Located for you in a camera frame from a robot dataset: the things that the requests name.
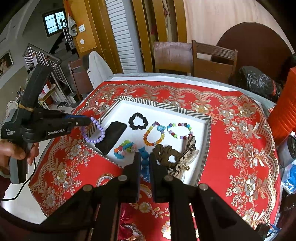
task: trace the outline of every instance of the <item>light switch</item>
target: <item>light switch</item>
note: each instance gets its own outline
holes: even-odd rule
[[[83,32],[83,31],[85,31],[84,24],[83,24],[83,25],[80,25],[80,26],[78,27],[78,29],[79,29],[79,32]]]

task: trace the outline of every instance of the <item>human hand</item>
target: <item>human hand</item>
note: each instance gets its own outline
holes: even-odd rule
[[[32,165],[35,157],[39,155],[39,143],[36,142],[33,144],[31,151],[27,155],[27,162],[29,165]],[[26,157],[25,151],[17,146],[9,142],[8,140],[0,141],[0,170],[4,174],[9,174],[9,157],[13,157],[17,160],[22,160]]]

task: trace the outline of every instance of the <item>window frame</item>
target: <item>window frame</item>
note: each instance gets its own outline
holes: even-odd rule
[[[66,12],[65,12],[65,9],[64,9],[64,8],[55,9],[55,10],[52,10],[52,11],[50,11],[50,12],[46,12],[46,13],[42,14],[42,19],[43,19],[43,23],[44,23],[44,27],[45,27],[45,31],[46,31],[47,37],[50,37],[50,36],[52,36],[52,35],[54,35],[54,34],[57,34],[57,33],[60,33],[60,32],[63,31],[62,28],[59,29],[59,23],[57,22],[57,18],[56,18],[56,16],[55,16],[55,14],[58,13],[58,12],[64,12],[64,16],[65,16],[65,18],[67,18],[67,17],[66,17]],[[47,17],[47,16],[49,16],[49,15],[52,15],[52,14],[54,15],[54,20],[55,20],[55,22],[56,22],[56,26],[57,26],[57,29],[58,29],[58,30],[55,31],[55,32],[53,32],[53,33],[48,33],[48,29],[47,29],[47,25],[46,25],[45,17]]]

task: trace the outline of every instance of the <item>framed painting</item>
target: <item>framed painting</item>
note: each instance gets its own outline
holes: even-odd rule
[[[0,78],[2,75],[13,65],[13,61],[10,55],[10,51],[8,50],[1,58],[0,58]]]

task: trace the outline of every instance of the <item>black cable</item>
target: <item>black cable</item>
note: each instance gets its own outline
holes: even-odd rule
[[[34,159],[34,171],[33,174],[29,177],[28,180],[24,182],[22,187],[20,188],[18,194],[14,198],[9,198],[9,199],[1,199],[1,201],[12,201],[17,199],[17,197],[20,195],[22,189],[24,186],[27,184],[27,182],[33,177],[36,171],[36,162]],[[84,224],[76,224],[76,225],[58,225],[58,226],[48,226],[45,227],[44,225],[40,224],[35,224],[31,222],[27,222],[25,220],[22,220],[8,211],[6,211],[4,208],[0,206],[0,217],[6,219],[9,223],[11,223],[14,226],[17,226],[21,229],[26,229],[28,231],[34,232],[34,233],[67,233],[67,232],[73,232],[73,231],[78,231],[78,230],[83,230],[83,229],[89,229],[91,228],[91,222],[84,223]]]
[[[20,195],[22,189],[24,188],[24,186],[28,183],[28,181],[30,181],[30,179],[33,177],[33,175],[35,174],[35,171],[36,171],[36,161],[35,161],[35,158],[34,158],[34,171],[32,173],[32,175],[24,182],[24,184],[22,185],[22,187],[20,188],[18,194],[14,197],[14,198],[7,198],[7,199],[0,199],[0,202],[1,201],[12,201],[12,200],[15,200],[17,199],[17,197]]]

